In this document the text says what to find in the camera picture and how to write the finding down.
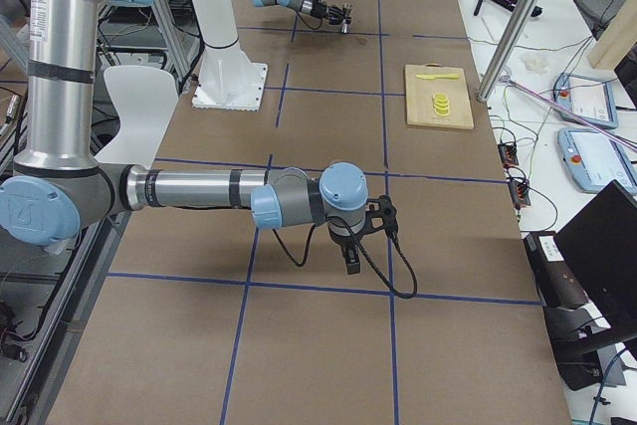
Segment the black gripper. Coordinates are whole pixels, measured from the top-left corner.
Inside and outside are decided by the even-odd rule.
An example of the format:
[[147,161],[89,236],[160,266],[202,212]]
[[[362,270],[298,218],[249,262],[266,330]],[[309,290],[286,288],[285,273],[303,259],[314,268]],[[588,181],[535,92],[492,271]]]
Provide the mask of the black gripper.
[[344,3],[341,6],[328,5],[323,2],[315,2],[312,7],[312,16],[317,19],[333,22],[333,25],[343,26],[350,25],[351,18],[344,17],[343,13],[350,13],[351,5]]
[[[328,219],[327,228],[330,237],[340,246],[346,244],[354,244],[362,236],[363,222],[349,225],[343,219]],[[349,275],[360,273],[360,261],[355,245],[347,245],[344,247],[344,260],[346,271]]]

